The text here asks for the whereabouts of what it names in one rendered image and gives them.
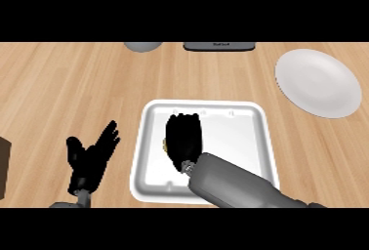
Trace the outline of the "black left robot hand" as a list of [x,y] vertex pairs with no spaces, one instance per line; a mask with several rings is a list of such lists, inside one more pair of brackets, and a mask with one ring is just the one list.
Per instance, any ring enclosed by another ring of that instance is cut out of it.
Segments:
[[77,137],[66,139],[66,156],[72,168],[68,192],[72,195],[82,189],[88,193],[96,191],[118,143],[119,137],[115,121],[108,123],[96,143],[88,147],[82,146]]

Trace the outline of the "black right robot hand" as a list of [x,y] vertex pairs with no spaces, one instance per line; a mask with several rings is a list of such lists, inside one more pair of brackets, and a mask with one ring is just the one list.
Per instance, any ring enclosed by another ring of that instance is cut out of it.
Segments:
[[171,115],[165,123],[167,155],[177,171],[181,171],[181,163],[198,162],[203,151],[202,125],[199,114]]

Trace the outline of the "white rectangular tray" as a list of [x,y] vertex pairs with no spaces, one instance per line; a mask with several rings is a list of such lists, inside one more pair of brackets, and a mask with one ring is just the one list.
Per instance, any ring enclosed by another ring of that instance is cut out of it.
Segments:
[[141,112],[130,191],[143,202],[205,205],[187,188],[164,150],[165,123],[177,114],[199,115],[203,151],[279,185],[267,115],[251,102],[153,100]]

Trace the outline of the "white round plate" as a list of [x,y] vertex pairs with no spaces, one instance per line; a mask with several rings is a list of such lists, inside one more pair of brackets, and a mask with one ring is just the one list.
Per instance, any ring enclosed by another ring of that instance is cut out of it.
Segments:
[[311,49],[288,51],[276,61],[274,76],[283,95],[310,114],[344,118],[360,108],[357,78],[326,53]]

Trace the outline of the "dark brown wooden block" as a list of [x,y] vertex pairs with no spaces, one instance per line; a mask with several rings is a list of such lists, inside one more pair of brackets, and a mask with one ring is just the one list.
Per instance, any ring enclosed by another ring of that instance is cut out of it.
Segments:
[[12,143],[0,137],[0,200],[4,198],[6,195],[10,148]]

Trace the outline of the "dark grey appliance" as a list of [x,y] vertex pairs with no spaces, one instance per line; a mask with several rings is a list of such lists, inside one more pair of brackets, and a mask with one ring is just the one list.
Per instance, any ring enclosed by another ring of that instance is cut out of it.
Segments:
[[183,48],[195,52],[243,52],[255,49],[254,42],[184,42]]

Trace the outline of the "grey round object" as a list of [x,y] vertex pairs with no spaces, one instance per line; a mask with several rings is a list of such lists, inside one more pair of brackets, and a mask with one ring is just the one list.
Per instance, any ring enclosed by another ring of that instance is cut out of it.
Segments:
[[125,42],[124,45],[133,52],[144,53],[155,50],[161,42]]

